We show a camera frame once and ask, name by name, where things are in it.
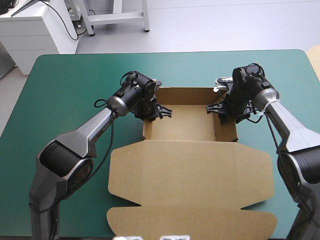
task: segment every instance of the green table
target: green table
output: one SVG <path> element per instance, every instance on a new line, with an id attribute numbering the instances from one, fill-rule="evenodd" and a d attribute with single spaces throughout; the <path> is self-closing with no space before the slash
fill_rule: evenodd
<path id="1" fill-rule="evenodd" d="M 68 132 L 96 114 L 98 98 L 117 90 L 122 74 L 138 70 L 164 86 L 213 87 L 218 77 L 235 67 L 261 64 L 281 94 L 282 103 L 310 129 L 320 132 L 320 84 L 306 54 L 300 50 L 45 55 L 38 58 L 0 138 L 0 236 L 30 236 L 29 189 L 36 154 L 59 133 Z M 132 114 L 115 122 L 113 148 L 141 139 L 141 120 Z M 275 195 L 248 207 L 273 212 L 278 225 L 273 238 L 289 232 L 298 208 L 276 167 L 276 149 L 267 123 L 237 125 L 239 142 L 271 154 Z M 100 161 L 109 144 L 110 129 L 97 143 Z M 61 203 L 60 234 L 108 237 L 106 212 L 132 206 L 108 192 L 109 162 L 98 174 Z"/>

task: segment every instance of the cardboard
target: cardboard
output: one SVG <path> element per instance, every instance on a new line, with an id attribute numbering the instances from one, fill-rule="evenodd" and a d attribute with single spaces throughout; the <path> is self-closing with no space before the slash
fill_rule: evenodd
<path id="1" fill-rule="evenodd" d="M 312 47 L 307 52 L 307 56 L 318 79 L 320 80 L 320 45 Z"/>
<path id="2" fill-rule="evenodd" d="M 157 101 L 172 109 L 172 117 L 144 121 L 143 135 L 150 140 L 237 141 L 233 119 L 221 125 L 217 114 L 207 114 L 207 105 L 221 101 L 206 87 L 164 87 L 156 92 Z"/>
<path id="3" fill-rule="evenodd" d="M 270 156 L 230 142 L 237 139 L 234 121 L 221 125 L 215 114 L 207 114 L 205 106 L 218 98 L 212 88 L 158 92 L 158 101 L 173 109 L 172 118 L 145 122 L 146 140 L 111 154 L 109 191 L 141 205 L 110 209 L 111 229 L 145 240 L 268 239 L 276 217 L 241 208 L 274 194 Z"/>

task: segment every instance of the white object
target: white object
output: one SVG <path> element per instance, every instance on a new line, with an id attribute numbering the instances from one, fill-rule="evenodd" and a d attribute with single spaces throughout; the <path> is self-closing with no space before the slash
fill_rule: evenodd
<path id="1" fill-rule="evenodd" d="M 78 0 L 83 21 L 89 35 L 94 36 L 94 25 L 119 24 L 127 22 L 144 21 L 144 30 L 150 31 L 147 0 L 142 1 L 142 11 L 123 12 L 122 0 L 113 0 L 113 12 L 111 14 L 90 15 L 86 0 Z"/>
<path id="2" fill-rule="evenodd" d="M 190 236 L 184 235 L 184 236 L 162 236 L 160 240 L 191 240 Z"/>
<path id="3" fill-rule="evenodd" d="M 141 236 L 116 236 L 113 240 L 144 240 Z"/>
<path id="4" fill-rule="evenodd" d="M 78 41 L 72 40 L 59 16 L 43 2 L 11 17 L 28 0 L 20 0 L 8 13 L 0 15 L 0 42 L 18 68 L 28 75 L 41 55 L 74 54 Z M 77 33 L 69 17 L 64 0 L 51 0 L 50 4 L 62 17 L 73 38 Z"/>

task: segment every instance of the floor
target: floor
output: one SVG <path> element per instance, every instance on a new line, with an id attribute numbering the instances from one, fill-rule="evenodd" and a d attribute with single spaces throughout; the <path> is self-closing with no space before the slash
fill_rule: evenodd
<path id="1" fill-rule="evenodd" d="M 112 1 L 88 0 L 96 14 Z M 320 45 L 320 0 L 149 0 L 143 23 L 96 26 L 77 54 L 301 49 Z M 124 0 L 137 11 L 140 0 Z M 18 68 L 0 79 L 0 135 L 27 80 Z"/>

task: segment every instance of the cable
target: cable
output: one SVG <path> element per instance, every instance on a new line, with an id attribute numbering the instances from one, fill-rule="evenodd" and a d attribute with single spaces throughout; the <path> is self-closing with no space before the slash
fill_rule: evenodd
<path id="1" fill-rule="evenodd" d="M 263 115 L 259 117 L 259 119 L 257 121 L 253 121 L 247 117 L 245 117 L 244 115 L 242 115 L 244 117 L 244 119 L 248 120 L 249 122 L 253 123 L 253 124 L 257 124 L 260 122 L 260 120 L 263 118 Z"/>
<path id="2" fill-rule="evenodd" d="M 95 108 L 100 108 L 100 107 L 106 105 L 106 104 L 103 104 L 103 105 L 100 105 L 100 106 L 96 106 L 96 103 L 99 102 L 99 101 L 102 101 L 102 99 L 98 99 L 97 101 L 95 101 L 95 103 L 94 103 L 94 107 L 95 107 Z M 113 142 L 114 142 L 114 116 L 113 116 L 114 114 L 115 114 L 114 112 L 112 112 L 112 114 L 111 114 L 111 118 L 112 118 L 112 120 L 111 120 L 111 136 L 110 136 L 110 143 L 109 143 L 108 150 L 106 151 L 106 153 L 105 153 L 103 159 L 101 160 L 100 164 L 98 165 L 98 167 L 97 167 L 97 168 L 94 170 L 94 172 L 87 178 L 86 181 L 89 181 L 89 180 L 98 172 L 98 170 L 101 168 L 101 166 L 102 166 L 102 165 L 104 164 L 104 162 L 106 161 L 107 156 L 109 155 L 109 152 L 110 152 L 111 147 L 112 147 Z"/>
<path id="3" fill-rule="evenodd" d="M 55 11 L 55 13 L 56 13 L 56 14 L 59 16 L 59 18 L 61 19 L 61 21 L 62 21 L 62 23 L 63 23 L 63 25 L 64 25 L 64 28 L 65 28 L 66 32 L 68 33 L 68 35 L 70 36 L 70 38 L 71 38 L 72 40 L 74 40 L 74 41 L 77 41 L 77 40 L 79 39 L 78 34 L 76 35 L 76 38 L 73 38 L 73 37 L 71 36 L 71 34 L 70 34 L 70 32 L 69 32 L 66 24 L 65 24 L 65 21 L 62 19 L 62 17 L 61 17 L 60 14 L 57 12 L 57 10 L 55 10 L 51 5 L 49 5 L 48 3 L 46 3 L 46 2 L 44 2 L 44 1 L 42 1 L 42 0 L 40 0 L 40 2 L 44 3 L 44 4 L 47 5 L 49 8 L 51 8 L 53 11 Z"/>
<path id="4" fill-rule="evenodd" d="M 84 33 L 87 31 L 87 29 L 86 29 L 86 30 L 84 30 L 82 33 L 79 33 L 79 34 L 76 32 L 76 33 L 77 33 L 77 34 L 76 34 L 76 38 L 73 38 L 73 37 L 71 36 L 71 34 L 70 34 L 70 32 L 69 32 L 66 24 L 65 24 L 65 21 L 62 19 L 61 15 L 57 12 L 57 10 L 55 10 L 51 5 L 49 5 L 48 3 L 46 3 L 46 2 L 44 2 L 44 1 L 42 1 L 42 0 L 40 0 L 40 2 L 44 3 L 44 4 L 47 5 L 49 8 L 51 8 L 53 11 L 55 11 L 55 13 L 56 13 L 56 14 L 59 16 L 59 18 L 61 19 L 61 21 L 62 21 L 62 23 L 63 23 L 63 25 L 64 25 L 64 28 L 65 28 L 65 30 L 66 30 L 66 32 L 68 33 L 69 37 L 70 37 L 72 40 L 77 41 L 77 40 L 79 39 L 79 36 L 82 35 L 82 34 L 84 34 Z M 96 12 L 95 12 L 95 11 L 93 11 L 93 10 L 91 10 L 91 9 L 89 9 L 89 11 L 92 11 L 93 14 L 96 15 Z"/>
<path id="5" fill-rule="evenodd" d="M 314 212 L 307 205 L 306 201 L 301 197 L 300 190 L 297 187 L 295 187 L 295 184 L 293 182 L 290 181 L 290 178 L 289 178 L 287 172 L 285 171 L 284 161 L 283 161 L 283 158 L 282 158 L 280 150 L 279 150 L 279 145 L 278 145 L 278 142 L 277 142 L 277 139 L 276 139 L 275 132 L 274 132 L 272 126 L 271 126 L 269 116 L 268 116 L 268 114 L 266 112 L 265 112 L 265 117 L 266 117 L 266 121 L 268 123 L 269 129 L 270 129 L 270 132 L 271 132 L 274 144 L 275 144 L 276 152 L 279 155 L 279 160 L 280 160 L 279 162 L 281 164 L 281 167 L 284 169 L 285 176 L 282 176 L 281 172 L 280 172 L 280 175 L 282 176 L 283 179 L 287 179 L 288 180 L 288 183 L 290 183 L 291 187 L 293 189 L 295 189 L 297 196 L 301 199 L 303 205 L 298 204 L 298 207 L 300 209 L 302 209 L 303 213 L 304 213 L 304 211 L 308 212 L 307 215 L 306 215 L 306 219 L 304 221 L 301 221 L 298 224 L 296 224 L 295 226 L 292 226 L 292 228 L 290 230 L 290 233 L 289 233 L 291 235 L 290 237 L 292 237 L 292 235 L 294 235 L 299 228 L 301 228 L 303 225 L 305 225 L 306 223 L 308 223 L 308 222 L 310 222 L 312 220 Z"/>

